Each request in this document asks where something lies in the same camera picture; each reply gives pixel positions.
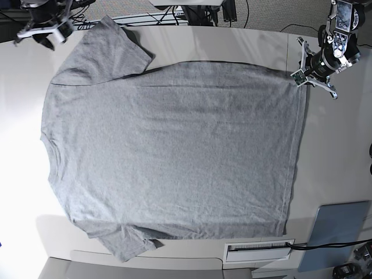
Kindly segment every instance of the table surface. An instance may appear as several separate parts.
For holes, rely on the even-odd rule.
[[[147,26],[128,28],[138,42],[155,54],[150,68],[166,66],[190,60],[219,60],[245,62],[265,66],[271,69],[287,71],[298,69],[301,46],[295,35],[267,31],[244,30],[234,28]],[[35,44],[32,40],[23,41],[18,48],[11,43],[0,45],[1,53],[9,53],[3,61],[9,67],[0,69],[0,96],[5,100],[0,116],[7,119],[5,130],[12,129],[20,121],[22,139],[18,144],[26,144],[21,153],[11,147],[4,154],[4,165],[14,162],[14,153],[26,158],[21,168],[31,168],[27,173],[37,174],[14,179],[16,189],[7,189],[12,197],[23,191],[40,203],[38,210],[24,213],[35,224],[29,224],[33,237],[37,235],[50,257],[74,259],[82,257],[79,252],[109,253],[97,240],[88,239],[86,234],[75,228],[64,217],[57,200],[47,186],[49,164],[47,153],[39,137],[42,104],[50,79],[58,67],[73,50],[84,35],[84,31],[75,32],[64,45],[57,46],[55,52]],[[310,47],[317,51],[317,39],[304,37]],[[181,257],[181,258],[221,258],[224,244],[229,242],[268,241],[296,239],[296,243],[309,239],[314,218],[320,205],[372,199],[372,176],[369,147],[372,143],[372,51],[361,48],[362,59],[351,69],[332,76],[332,82],[338,89],[339,99],[332,100],[330,94],[321,88],[310,88],[308,109],[303,138],[299,151],[297,173],[292,192],[286,235],[282,238],[251,238],[221,240],[161,240],[162,246],[155,251],[143,253],[142,257]],[[32,138],[32,143],[22,140]],[[33,160],[38,157],[38,166]],[[33,190],[27,188],[32,183]],[[32,206],[28,199],[22,199]],[[19,206],[7,204],[7,210]],[[371,219],[365,221],[360,239],[372,237]],[[5,230],[5,238],[12,241],[12,233]],[[296,269],[301,261],[302,252],[292,252],[289,260],[224,266],[224,268],[255,267],[254,273],[273,270]],[[119,266],[131,266],[117,262],[111,255],[106,260]]]

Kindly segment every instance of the metal bracket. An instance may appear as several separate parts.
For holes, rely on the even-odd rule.
[[[334,39],[332,43],[333,55],[340,59],[343,57],[348,46],[348,36],[340,32],[334,31]]]
[[[327,77],[327,82],[326,83],[322,83],[322,82],[316,80],[313,77],[305,76],[306,54],[308,53],[308,54],[314,55],[314,52],[310,50],[309,44],[307,43],[307,41],[304,41],[302,37],[298,37],[297,41],[302,46],[301,68],[291,74],[291,77],[295,80],[295,82],[297,84],[297,87],[300,87],[300,86],[302,86],[306,83],[311,83],[314,86],[319,86],[319,87],[327,90],[329,93],[331,93],[332,98],[334,100],[336,100],[338,98],[337,90],[333,85],[331,85],[331,83],[330,83],[331,78],[329,76]]]
[[[27,29],[27,26],[26,26],[25,29],[18,32],[17,34],[18,40],[15,40],[15,45],[17,45],[17,43],[24,38],[32,37],[33,35],[36,35],[36,34],[45,34],[45,33],[53,34],[59,43],[65,42],[66,38],[59,31],[59,27],[61,27],[64,24],[68,24],[71,28],[73,28],[68,18],[64,18],[61,23],[56,24],[51,27]]]
[[[344,32],[350,32],[351,30],[351,17],[353,11],[353,4],[338,0],[337,1],[337,16],[336,16],[336,28]]]
[[[337,1],[331,0],[331,4],[332,4],[332,12],[327,19],[327,25],[325,28],[325,31],[327,32],[327,35],[328,35],[327,37],[328,41],[333,40],[333,36],[332,36],[333,34],[331,32],[331,20],[337,16]]]
[[[357,10],[354,10],[354,21],[353,21],[353,28],[352,30],[354,30],[359,24],[359,14],[357,12]]]
[[[341,62],[341,65],[340,67],[336,70],[336,73],[340,73],[342,72],[343,70],[347,69],[347,68],[350,68],[351,66],[353,66],[353,64],[347,60],[347,58],[343,55],[341,58],[339,58],[339,61]]]

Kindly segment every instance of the black cable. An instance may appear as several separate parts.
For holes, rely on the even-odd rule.
[[[248,14],[246,16],[246,21],[245,21],[245,24],[244,24],[244,28],[246,28],[246,25],[247,25],[248,19],[249,19],[249,4],[248,4],[248,0],[245,0],[245,2],[246,2],[246,8],[247,8]]]
[[[87,11],[87,9],[89,8],[90,5],[87,5],[85,7],[82,7],[77,13],[73,14],[70,16],[70,18],[72,17],[78,17],[80,15],[82,15],[83,13],[85,13]]]
[[[150,15],[149,13],[147,13],[150,17],[152,17],[153,19],[155,19],[159,24],[161,24],[162,22],[159,20],[159,19],[156,19],[156,17]]]
[[[362,243],[366,243],[370,241],[372,241],[372,238],[366,239],[366,240],[360,240],[360,241],[353,241],[353,242],[328,243],[328,244],[323,244],[319,246],[297,246],[297,245],[292,245],[288,242],[286,242],[285,245],[287,247],[290,247],[293,250],[308,251],[308,250],[314,250],[318,248],[344,248],[344,247],[354,246],[357,244],[362,244]]]
[[[119,26],[125,26],[125,27],[134,27],[134,25],[128,24],[128,23],[117,23]]]
[[[128,18],[138,18],[138,17],[146,17],[146,16],[131,16],[131,17],[122,17],[122,18],[118,18],[117,20],[120,20],[120,19],[128,19]],[[76,26],[78,27],[78,30],[85,30],[85,28],[83,28],[84,25],[86,25],[85,27],[87,28],[87,26],[91,27],[91,26],[94,26],[96,25],[99,21],[93,21],[93,22],[85,22],[83,20],[80,20],[80,19],[74,19],[76,22],[79,22],[79,23],[82,23],[82,24],[76,24]],[[162,22],[171,22],[171,21],[174,21],[174,19],[163,19]],[[129,24],[129,23],[117,23],[118,25],[120,26],[135,26],[133,24],[139,24],[139,23],[153,23],[155,22],[154,20],[153,21],[150,21],[150,20],[146,20],[146,21],[142,21],[142,22],[134,22],[132,24]]]
[[[178,23],[178,20],[177,20],[177,18],[176,18],[176,15],[174,14],[174,9],[176,8],[176,6],[173,6],[173,8],[172,8],[172,14],[173,14],[173,17],[174,17],[174,19],[175,19],[175,21],[176,21],[176,24],[177,25],[180,25],[179,23]]]
[[[295,23],[292,23],[292,24],[289,24],[289,25],[285,26],[282,30],[280,30],[280,32],[283,32],[283,31],[284,31],[285,29],[287,29],[289,26],[307,27],[307,28],[311,28],[311,29],[313,29],[315,32],[318,32],[318,30],[316,30],[314,27],[307,26],[307,25],[301,25],[301,24],[295,24]]]
[[[358,45],[359,47],[370,47],[372,48],[372,45],[369,45],[369,44],[363,44],[363,45]]]
[[[24,24],[22,24],[22,23],[19,22],[18,20],[15,20],[14,18],[12,18],[12,17],[10,17],[10,16],[4,14],[3,12],[1,12],[1,10],[0,10],[0,15],[5,16],[5,17],[7,17],[8,19],[10,19],[11,21],[16,22],[17,24],[19,24],[19,25],[21,25],[22,27],[24,27]]]
[[[165,12],[165,14],[163,14],[162,18],[159,20],[160,22],[162,22],[162,20],[164,19],[164,17],[168,14],[170,8],[172,8],[172,6],[169,6],[168,10]]]
[[[124,16],[124,17],[118,17],[116,18],[116,20],[120,20],[120,19],[136,19],[136,18],[139,18],[139,17],[148,17],[148,15],[139,15],[139,16]],[[147,22],[152,22],[152,21],[144,21],[144,22],[135,22],[135,23],[147,23]]]
[[[86,19],[84,20],[79,20],[79,19],[76,19],[74,18],[73,19],[73,24],[75,24],[75,26],[77,26],[77,29],[80,31],[80,30],[88,30],[90,29],[92,26],[96,25],[97,23],[91,23],[91,22],[87,22]]]
[[[74,24],[75,21],[78,21],[78,20],[84,21],[85,15],[84,14],[80,14],[80,15],[77,15],[77,16],[71,16],[70,19],[72,20],[72,24]]]

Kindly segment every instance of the white table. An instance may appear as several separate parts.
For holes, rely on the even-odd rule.
[[[150,26],[131,27],[139,43],[156,55],[150,68],[189,60],[223,60],[266,66],[288,74],[298,69],[301,47],[295,35],[234,28]],[[306,242],[320,205],[372,199],[372,163],[368,155],[372,143],[372,51],[362,50],[362,60],[340,75],[332,76],[339,99],[311,88],[308,111],[297,175],[287,222],[287,235],[282,238],[251,238],[229,240],[161,241],[164,246],[143,253],[142,259],[119,263],[111,255],[92,260],[86,252],[108,254],[97,240],[88,239],[64,217],[47,183],[47,153],[38,140],[41,111],[48,83],[60,64],[84,32],[75,32],[55,52],[31,40],[18,48],[11,43],[0,44],[0,166],[9,171],[0,177],[2,196],[0,220],[11,226],[1,228],[2,247],[8,253],[5,270],[18,272],[20,253],[28,257],[30,268],[36,270],[50,257],[82,261],[104,261],[118,266],[141,265],[148,257],[221,258],[227,242],[264,241],[295,238]],[[304,38],[317,51],[317,39]],[[367,219],[360,239],[371,238],[372,219]],[[262,276],[273,270],[296,269],[302,252],[292,252],[289,260],[223,268],[255,267],[253,275]],[[155,265],[166,266],[162,261]],[[211,268],[220,266],[211,264]]]

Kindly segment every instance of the electronic device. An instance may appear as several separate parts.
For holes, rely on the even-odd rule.
[[[309,44],[301,37],[302,46],[300,69],[291,74],[297,86],[312,84],[329,91],[334,99],[338,98],[336,88],[330,83],[330,75],[352,67],[360,59],[357,47],[357,31],[365,22],[365,0],[331,0],[331,10],[327,24],[319,28],[318,41],[321,50],[312,52]],[[335,19],[335,29],[331,24]]]
[[[15,45],[32,37],[37,43],[54,50],[47,36],[53,34],[57,42],[66,42],[74,31],[70,11],[93,2],[95,0],[22,0],[21,8],[30,12],[31,20],[17,33]]]
[[[356,241],[369,207],[369,201],[320,206],[307,246]],[[298,271],[306,272],[339,266],[349,259],[351,251],[351,246],[305,251]]]
[[[360,267],[354,263],[343,264],[333,269],[333,279],[357,279],[360,274]]]
[[[365,262],[368,269],[372,269],[372,242],[354,250],[354,258]]]

